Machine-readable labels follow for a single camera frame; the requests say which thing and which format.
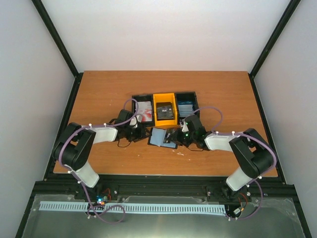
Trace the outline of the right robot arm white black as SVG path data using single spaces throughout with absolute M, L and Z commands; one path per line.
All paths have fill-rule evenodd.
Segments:
M 275 168 L 277 163 L 276 153 L 254 128 L 231 133 L 206 131 L 197 115 L 185 118 L 180 128 L 169 129 L 166 140 L 187 148 L 195 144 L 203 151 L 219 150 L 234 154 L 238 169 L 225 180 L 224 185 L 212 191 L 216 197 L 226 201 L 234 200 L 244 186 Z

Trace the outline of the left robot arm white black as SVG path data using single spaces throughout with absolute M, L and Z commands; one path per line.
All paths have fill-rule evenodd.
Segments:
M 138 142 L 151 136 L 142 124 L 142 116 L 122 109 L 118 117 L 100 125 L 70 123 L 52 150 L 52 157 L 72 174 L 78 183 L 86 186 L 85 193 L 91 199 L 99 199 L 103 187 L 98 184 L 99 175 L 88 162 L 92 146 L 103 142 Z

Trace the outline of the dark card stack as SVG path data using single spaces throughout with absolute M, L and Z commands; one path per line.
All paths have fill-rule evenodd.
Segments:
M 156 104 L 157 120 L 174 119 L 173 106 L 171 102 L 162 102 Z

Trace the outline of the black leather card holder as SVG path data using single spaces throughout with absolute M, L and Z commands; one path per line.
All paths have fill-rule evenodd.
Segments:
M 148 139 L 148 145 L 169 148 L 169 149 L 177 149 L 177 144 L 174 142 L 164 142 L 167 130 L 153 127 L 150 130 L 150 137 Z

